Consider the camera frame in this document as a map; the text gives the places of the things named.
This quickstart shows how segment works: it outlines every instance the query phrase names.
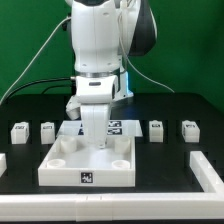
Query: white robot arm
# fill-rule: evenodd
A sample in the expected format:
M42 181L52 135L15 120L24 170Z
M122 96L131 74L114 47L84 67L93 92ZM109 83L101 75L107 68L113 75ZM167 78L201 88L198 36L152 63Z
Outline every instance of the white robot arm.
M138 23L141 26L141 13L143 20L148 18L144 14L145 7L142 3L146 3L147 0L66 0L66 2L72 7L71 38L76 56L77 75L77 94L69 101L67 113L70 118L76 119L76 111L80 106L86 140L99 148L104 148L111 103L119 92L123 94L123 88L127 88L126 82L125 85L121 83L120 73L124 69L120 40L125 54L143 55L148 52L147 48L152 47L148 41L144 45L142 40L137 40L139 34L144 34L142 31L137 31L136 27ZM156 26L151 10L149 16L154 29L150 32L154 35L155 42Z

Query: green wall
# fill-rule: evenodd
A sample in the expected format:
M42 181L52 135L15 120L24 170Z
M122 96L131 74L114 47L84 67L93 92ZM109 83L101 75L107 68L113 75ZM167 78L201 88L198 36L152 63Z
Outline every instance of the green wall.
M131 58L148 77L176 92L203 95L224 112L224 1L150 0L157 26L156 47ZM42 43L70 11L64 0L0 1L0 95L23 71ZM20 84L73 73L67 34L59 31ZM40 93L36 86L21 93ZM167 92L130 69L130 88Z

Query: small white block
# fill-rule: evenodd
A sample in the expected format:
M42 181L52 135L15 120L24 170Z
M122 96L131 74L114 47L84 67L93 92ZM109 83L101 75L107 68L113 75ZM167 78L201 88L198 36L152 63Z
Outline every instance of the small white block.
M53 144L55 142L55 126L54 123L46 122L41 124L41 144Z
M6 166L5 154L1 153L0 154L0 177L5 172L6 169L7 169L7 166Z
M29 123L15 123L11 130L12 144L25 144L30 135Z
M194 121L183 121L182 122L182 135L185 142L199 142L200 129Z
M161 121L149 122L150 142L163 142L163 123Z

